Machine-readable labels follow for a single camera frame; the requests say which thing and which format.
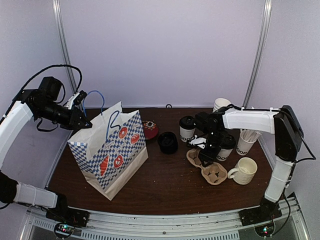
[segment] black lid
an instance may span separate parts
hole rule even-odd
[[[236,140],[234,136],[228,135],[221,139],[222,149],[233,149],[236,146]]]
[[[179,125],[180,127],[187,130],[192,130],[196,128],[195,119],[193,116],[184,116],[183,118],[180,119]]]
[[[164,154],[173,154],[178,150],[177,137],[170,131],[166,131],[158,137],[158,144]]]

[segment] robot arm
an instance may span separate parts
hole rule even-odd
[[[261,206],[257,211],[248,210],[241,218],[242,224],[254,224],[253,219],[257,222],[269,220],[284,189],[291,181],[296,157],[302,145],[304,133],[292,108],[284,105],[280,109],[254,110],[233,109],[228,106],[211,114],[200,112],[194,120],[196,128],[208,134],[199,152],[199,159],[204,166],[211,164],[220,152],[222,138],[228,135],[225,129],[248,129],[275,135],[276,165],[261,200]],[[199,139],[190,142],[191,145],[193,143],[199,145]]]
[[[81,91],[72,97],[66,107],[55,101],[61,89],[61,82],[53,77],[45,77],[38,89],[24,90],[10,112],[0,123],[0,170],[5,157],[25,124],[32,118],[45,118],[60,124],[67,130],[91,128],[92,123],[76,107],[87,95]],[[67,219],[68,205],[61,194],[27,185],[10,179],[0,171],[0,201],[5,204],[20,203],[52,209],[54,215]]]

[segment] black cup lid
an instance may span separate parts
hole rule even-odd
[[[184,116],[180,119],[179,125],[184,129],[192,130],[195,128],[195,119],[193,116]]]
[[[233,149],[236,146],[236,140],[232,135],[225,136],[221,140],[222,149]]]

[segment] checkered paper bag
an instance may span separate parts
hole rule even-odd
[[[148,158],[141,116],[119,102],[91,122],[68,144],[86,181],[112,200]]]

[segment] white backdrop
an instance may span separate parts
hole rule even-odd
[[[110,106],[243,103],[263,0],[61,0],[71,63]],[[89,107],[100,97],[90,96]]]

